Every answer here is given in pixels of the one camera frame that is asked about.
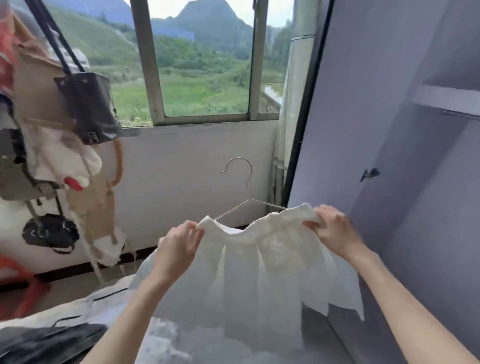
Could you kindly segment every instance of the wardrobe shelf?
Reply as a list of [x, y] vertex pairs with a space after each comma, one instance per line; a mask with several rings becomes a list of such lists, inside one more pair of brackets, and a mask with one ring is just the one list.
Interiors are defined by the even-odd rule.
[[412, 101], [418, 105], [480, 116], [480, 91], [420, 85]]

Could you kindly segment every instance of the wardrobe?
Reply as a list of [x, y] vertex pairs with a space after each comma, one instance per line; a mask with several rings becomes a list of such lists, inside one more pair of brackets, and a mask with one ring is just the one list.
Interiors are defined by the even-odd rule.
[[[392, 273], [480, 357], [480, 2], [336, 0], [288, 205], [351, 216]], [[380, 173], [360, 182], [365, 171]], [[356, 363], [405, 363], [371, 292], [331, 307]]]

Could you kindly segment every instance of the metal hanger hook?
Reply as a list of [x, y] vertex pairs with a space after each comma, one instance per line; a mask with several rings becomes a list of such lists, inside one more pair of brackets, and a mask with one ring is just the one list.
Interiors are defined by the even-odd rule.
[[250, 172], [250, 177], [248, 178], [247, 183], [246, 183], [246, 185], [247, 185], [247, 191], [248, 191], [248, 182], [250, 182], [250, 179], [251, 179], [252, 176], [253, 176], [253, 166], [252, 166], [252, 164], [250, 163], [250, 161], [249, 161], [248, 159], [242, 158], [242, 157], [232, 158], [231, 160], [228, 161], [227, 166], [225, 167], [225, 170], [224, 170], [222, 173], [225, 173], [225, 172], [227, 171], [227, 169], [228, 169], [228, 165], [230, 164], [230, 162], [233, 161], [233, 160], [236, 160], [236, 159], [246, 160], [246, 161], [248, 162], [248, 164], [250, 164], [250, 171], [251, 171], [251, 172]]

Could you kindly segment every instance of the clothes hanger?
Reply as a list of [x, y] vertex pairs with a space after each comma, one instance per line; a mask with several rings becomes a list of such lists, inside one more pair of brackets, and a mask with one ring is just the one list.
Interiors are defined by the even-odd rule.
[[217, 218], [215, 219], [215, 221], [218, 220], [219, 218], [222, 218], [222, 217], [228, 215], [230, 212], [235, 211], [237, 208], [239, 208], [240, 206], [246, 204], [246, 203], [249, 202], [249, 201], [254, 201], [254, 202], [258, 202], [258, 203], [260, 203], [260, 204], [262, 204], [262, 205], [267, 205], [267, 206], [271, 206], [271, 207], [280, 208], [280, 209], [282, 209], [282, 210], [286, 210], [286, 209], [287, 209], [286, 207], [269, 204], [268, 202], [259, 201], [259, 200], [255, 200], [255, 199], [253, 199], [253, 198], [249, 198], [249, 197], [248, 197], [248, 196], [249, 196], [248, 182], [250, 182], [250, 179], [251, 179], [252, 176], [253, 176], [253, 166], [252, 166], [252, 164], [250, 163], [250, 161], [249, 161], [248, 159], [245, 159], [245, 158], [242, 158], [242, 157], [232, 158], [231, 160], [228, 161], [227, 166], [225, 167], [225, 170], [224, 170], [222, 173], [225, 173], [225, 172], [227, 171], [227, 169], [228, 169], [228, 165], [230, 164], [230, 162], [233, 161], [233, 160], [236, 160], [236, 159], [243, 159], [243, 160], [247, 161], [248, 164], [250, 165], [250, 171], [251, 171], [251, 172], [250, 172], [250, 177], [248, 178], [247, 183], [246, 183], [246, 186], [247, 186], [247, 201], [242, 202], [242, 203], [241, 203], [240, 205], [238, 205], [237, 207], [235, 207], [235, 208], [231, 209], [230, 211], [226, 212], [225, 214], [217, 217]]

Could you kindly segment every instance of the forearm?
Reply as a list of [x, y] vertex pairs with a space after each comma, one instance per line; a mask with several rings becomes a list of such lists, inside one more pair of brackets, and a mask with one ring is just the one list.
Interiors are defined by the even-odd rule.
[[170, 286], [167, 280], [147, 277], [82, 364], [133, 364], [153, 312]]
[[375, 296], [409, 364], [479, 361], [363, 246], [351, 259]]

